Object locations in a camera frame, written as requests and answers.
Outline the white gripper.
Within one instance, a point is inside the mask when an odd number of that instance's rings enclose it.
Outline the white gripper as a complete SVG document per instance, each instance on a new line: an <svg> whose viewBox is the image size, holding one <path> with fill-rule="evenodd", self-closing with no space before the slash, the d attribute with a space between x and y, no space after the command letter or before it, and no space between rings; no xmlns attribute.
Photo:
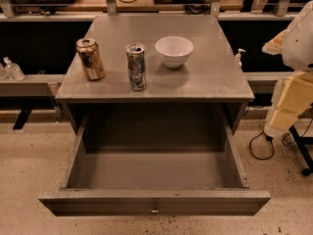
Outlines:
<svg viewBox="0 0 313 235"><path fill-rule="evenodd" d="M272 97L264 132L275 137L286 133L313 104L313 73L295 71L287 79L280 79Z"/></svg>

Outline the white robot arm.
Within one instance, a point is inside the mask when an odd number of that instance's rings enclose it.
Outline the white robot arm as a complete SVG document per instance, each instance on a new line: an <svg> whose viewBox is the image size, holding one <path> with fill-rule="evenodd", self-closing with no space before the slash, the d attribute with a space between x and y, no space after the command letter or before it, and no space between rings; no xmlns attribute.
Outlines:
<svg viewBox="0 0 313 235"><path fill-rule="evenodd" d="M267 42L262 51L281 54L283 64L294 70L275 84L272 107L264 132L275 137L287 132L313 104L313 1L309 1L288 27Z"/></svg>

